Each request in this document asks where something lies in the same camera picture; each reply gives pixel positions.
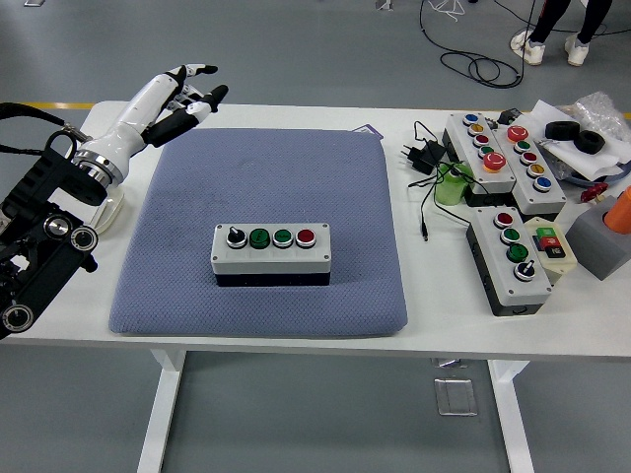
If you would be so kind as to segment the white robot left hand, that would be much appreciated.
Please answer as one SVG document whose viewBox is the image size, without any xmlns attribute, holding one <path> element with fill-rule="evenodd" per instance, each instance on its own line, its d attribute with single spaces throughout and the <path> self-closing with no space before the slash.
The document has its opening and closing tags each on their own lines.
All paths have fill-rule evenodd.
<svg viewBox="0 0 631 473">
<path fill-rule="evenodd" d="M 73 162 L 101 172 L 112 183 L 128 174 L 129 161 L 147 146 L 161 147 L 218 111 L 229 88 L 201 94 L 186 84 L 200 74 L 214 74 L 207 64 L 186 64 L 155 76 L 128 103 L 106 134 L 82 144 Z"/>
</svg>

